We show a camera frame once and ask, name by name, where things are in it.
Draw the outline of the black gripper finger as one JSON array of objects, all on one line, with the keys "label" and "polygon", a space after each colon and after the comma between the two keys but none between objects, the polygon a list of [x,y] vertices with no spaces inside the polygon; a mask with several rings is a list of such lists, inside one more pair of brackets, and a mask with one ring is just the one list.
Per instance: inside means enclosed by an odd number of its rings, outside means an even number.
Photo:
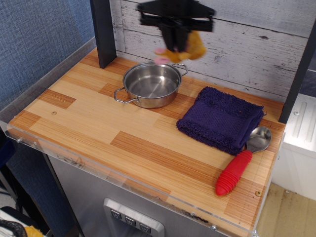
[{"label": "black gripper finger", "polygon": [[172,26],[161,23],[159,29],[162,34],[162,38],[165,42],[166,48],[170,51],[174,51],[174,29]]},{"label": "black gripper finger", "polygon": [[177,25],[175,29],[176,47],[178,52],[183,52],[187,48],[188,35],[190,29],[187,26]]}]

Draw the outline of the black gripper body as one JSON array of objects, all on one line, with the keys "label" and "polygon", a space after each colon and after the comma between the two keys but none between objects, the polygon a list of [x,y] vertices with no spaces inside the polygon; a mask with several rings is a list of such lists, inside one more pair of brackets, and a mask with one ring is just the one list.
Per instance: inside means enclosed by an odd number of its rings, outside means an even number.
[{"label": "black gripper body", "polygon": [[215,10],[197,0],[153,0],[137,5],[142,25],[211,32]]}]

